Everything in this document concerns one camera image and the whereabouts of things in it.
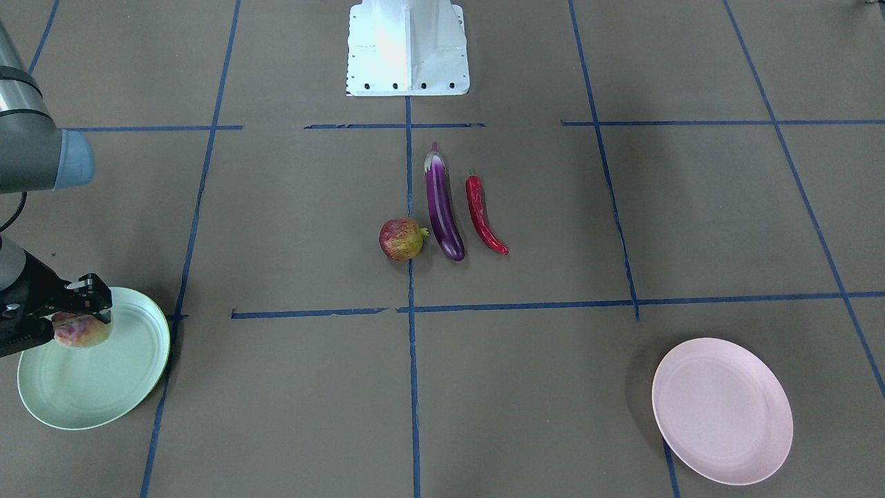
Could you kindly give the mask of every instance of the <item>black cable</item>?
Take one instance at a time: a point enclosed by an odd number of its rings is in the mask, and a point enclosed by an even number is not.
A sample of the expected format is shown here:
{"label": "black cable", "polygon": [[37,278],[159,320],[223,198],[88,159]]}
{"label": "black cable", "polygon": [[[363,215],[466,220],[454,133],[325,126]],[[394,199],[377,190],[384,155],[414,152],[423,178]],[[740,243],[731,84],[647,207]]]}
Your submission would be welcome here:
{"label": "black cable", "polygon": [[25,201],[27,200],[27,192],[21,192],[21,200],[19,201],[19,208],[15,210],[15,213],[12,214],[9,220],[0,227],[0,231],[4,231],[10,227],[16,220],[19,219],[19,214],[21,214],[22,210],[25,209]]}

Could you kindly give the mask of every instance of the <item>pink plate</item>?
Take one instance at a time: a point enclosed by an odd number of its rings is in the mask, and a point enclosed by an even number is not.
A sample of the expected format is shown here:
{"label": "pink plate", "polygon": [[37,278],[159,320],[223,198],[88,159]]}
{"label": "pink plate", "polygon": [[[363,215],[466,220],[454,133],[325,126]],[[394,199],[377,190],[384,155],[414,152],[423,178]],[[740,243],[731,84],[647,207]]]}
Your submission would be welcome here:
{"label": "pink plate", "polygon": [[771,370],[717,338],[691,339],[666,354],[651,385],[655,420],[691,469],[743,486],[771,477],[793,444],[793,413]]}

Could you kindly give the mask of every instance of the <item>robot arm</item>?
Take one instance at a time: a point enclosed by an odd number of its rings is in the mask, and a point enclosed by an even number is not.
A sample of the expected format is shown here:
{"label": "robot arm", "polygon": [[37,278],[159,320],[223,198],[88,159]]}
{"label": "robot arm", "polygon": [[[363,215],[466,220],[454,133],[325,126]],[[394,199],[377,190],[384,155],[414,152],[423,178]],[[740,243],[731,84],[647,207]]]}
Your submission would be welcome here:
{"label": "robot arm", "polygon": [[[0,22],[0,193],[84,185],[95,160],[86,138],[56,128],[34,78]],[[70,283],[0,237],[0,356],[49,342],[59,311],[111,321],[111,290],[95,274]]]}
{"label": "robot arm", "polygon": [[34,78],[0,22],[0,193],[85,185],[95,159],[86,137],[56,128]]}
{"label": "robot arm", "polygon": [[111,322],[111,289],[98,275],[71,283],[8,237],[0,237],[0,356],[15,354],[52,340],[57,312],[93,315]]}

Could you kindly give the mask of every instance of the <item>fake fruit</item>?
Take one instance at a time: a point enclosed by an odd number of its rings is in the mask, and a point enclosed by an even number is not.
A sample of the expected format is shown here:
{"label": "fake fruit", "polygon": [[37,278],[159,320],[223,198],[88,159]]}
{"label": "fake fruit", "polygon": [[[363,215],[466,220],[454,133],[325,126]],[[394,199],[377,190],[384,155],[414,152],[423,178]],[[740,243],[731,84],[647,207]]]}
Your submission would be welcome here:
{"label": "fake fruit", "polygon": [[52,316],[55,340],[65,347],[92,347],[111,336],[111,324],[101,323],[93,315],[59,312]]}
{"label": "fake fruit", "polygon": [[406,261],[414,258],[424,246],[427,229],[419,228],[412,218],[396,218],[384,223],[378,243],[391,260]]}
{"label": "fake fruit", "polygon": [[467,177],[466,185],[467,204],[470,206],[470,219],[473,220],[473,227],[476,228],[476,233],[480,234],[482,242],[485,242],[489,249],[506,256],[510,251],[492,233],[492,229],[489,227],[489,219],[486,218],[486,210],[482,202],[482,181],[480,177],[471,173]]}
{"label": "fake fruit", "polygon": [[458,233],[455,216],[451,212],[449,181],[445,164],[436,150],[436,142],[424,158],[424,178],[427,181],[427,209],[430,211],[430,226],[434,229],[436,242],[452,261],[464,259],[464,242]]}

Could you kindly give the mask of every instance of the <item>fake vegetable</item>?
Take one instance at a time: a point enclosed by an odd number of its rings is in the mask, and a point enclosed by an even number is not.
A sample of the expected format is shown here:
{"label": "fake vegetable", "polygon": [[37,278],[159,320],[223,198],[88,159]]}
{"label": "fake vegetable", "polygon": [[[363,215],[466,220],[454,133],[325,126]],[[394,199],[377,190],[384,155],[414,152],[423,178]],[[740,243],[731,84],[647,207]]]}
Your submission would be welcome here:
{"label": "fake vegetable", "polygon": [[424,176],[427,180],[427,208],[430,210],[430,226],[434,229],[436,242],[452,261],[464,259],[464,243],[458,233],[455,217],[451,213],[449,184],[445,165],[436,142],[424,159]]}
{"label": "fake vegetable", "polygon": [[467,177],[467,204],[470,206],[470,219],[473,220],[473,226],[476,228],[476,233],[480,234],[482,242],[485,242],[492,251],[506,256],[510,251],[506,245],[501,244],[489,227],[489,220],[482,205],[482,181],[473,173]]}

